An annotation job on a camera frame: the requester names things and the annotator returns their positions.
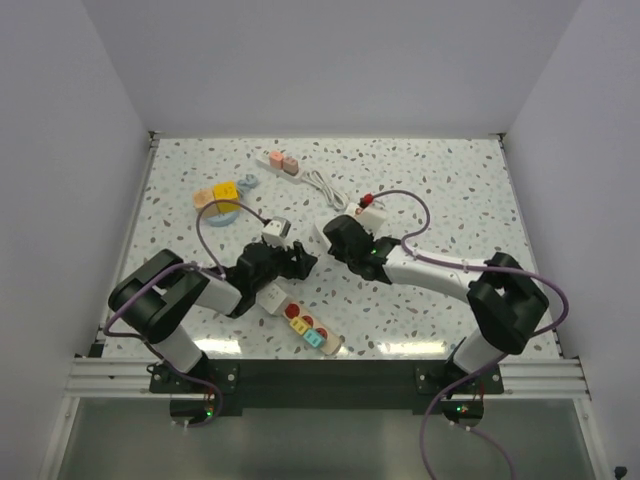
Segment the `white triangular power strip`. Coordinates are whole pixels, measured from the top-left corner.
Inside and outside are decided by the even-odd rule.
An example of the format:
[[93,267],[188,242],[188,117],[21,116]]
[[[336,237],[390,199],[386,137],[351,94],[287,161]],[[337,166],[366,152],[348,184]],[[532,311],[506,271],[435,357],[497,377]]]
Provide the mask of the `white triangular power strip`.
[[323,221],[323,220],[319,220],[316,221],[314,223],[314,234],[317,238],[317,240],[319,241],[320,245],[322,246],[322,249],[325,252],[328,252],[329,249],[331,248],[331,242],[329,241],[328,237],[325,235],[323,229],[326,226],[327,222]]

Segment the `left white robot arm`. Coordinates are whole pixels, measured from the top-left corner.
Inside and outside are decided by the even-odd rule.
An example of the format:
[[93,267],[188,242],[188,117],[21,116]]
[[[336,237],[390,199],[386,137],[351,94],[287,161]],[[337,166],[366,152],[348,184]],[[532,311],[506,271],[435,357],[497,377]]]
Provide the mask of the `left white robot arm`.
[[261,241],[246,245],[235,265],[216,273],[163,249],[113,289],[108,298],[113,315],[104,335],[145,343],[173,367],[171,378],[177,386],[196,392],[209,378],[208,357],[181,326],[190,309],[197,305],[238,318],[274,280],[304,280],[317,261],[299,241],[290,248]]

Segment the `teal plug adapter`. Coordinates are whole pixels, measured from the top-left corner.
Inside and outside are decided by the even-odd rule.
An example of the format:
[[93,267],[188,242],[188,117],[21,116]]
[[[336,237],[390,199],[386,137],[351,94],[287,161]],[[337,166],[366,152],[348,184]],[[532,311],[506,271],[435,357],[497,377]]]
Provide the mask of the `teal plug adapter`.
[[325,342],[326,339],[324,338],[323,335],[321,335],[317,330],[315,329],[309,329],[304,335],[303,335],[303,339],[313,348],[320,348],[322,347]]

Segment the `wooden power strip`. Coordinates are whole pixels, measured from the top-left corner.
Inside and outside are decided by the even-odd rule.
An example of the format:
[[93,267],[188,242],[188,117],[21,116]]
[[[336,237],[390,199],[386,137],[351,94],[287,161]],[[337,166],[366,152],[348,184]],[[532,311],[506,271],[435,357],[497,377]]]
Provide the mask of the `wooden power strip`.
[[341,338],[301,304],[294,301],[286,304],[282,317],[307,345],[321,351],[324,355],[335,355],[340,350]]

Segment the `white cube socket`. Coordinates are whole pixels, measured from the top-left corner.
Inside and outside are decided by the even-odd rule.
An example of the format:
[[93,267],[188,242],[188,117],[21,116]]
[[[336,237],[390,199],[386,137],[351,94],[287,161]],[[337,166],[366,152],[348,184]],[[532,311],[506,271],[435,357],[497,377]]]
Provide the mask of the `white cube socket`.
[[279,285],[270,283],[256,295],[256,302],[269,315],[281,316],[291,300]]

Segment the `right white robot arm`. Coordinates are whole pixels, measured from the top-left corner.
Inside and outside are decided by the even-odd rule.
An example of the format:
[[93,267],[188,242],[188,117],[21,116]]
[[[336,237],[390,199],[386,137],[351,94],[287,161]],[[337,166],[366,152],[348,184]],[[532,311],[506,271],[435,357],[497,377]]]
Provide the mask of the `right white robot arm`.
[[466,303],[477,327],[454,349],[442,376],[459,393],[481,380],[481,369],[504,355],[519,355],[545,315],[549,301],[518,262],[497,253],[486,261],[426,259],[393,237],[376,239],[354,217],[323,227],[328,253],[367,281],[410,285]]

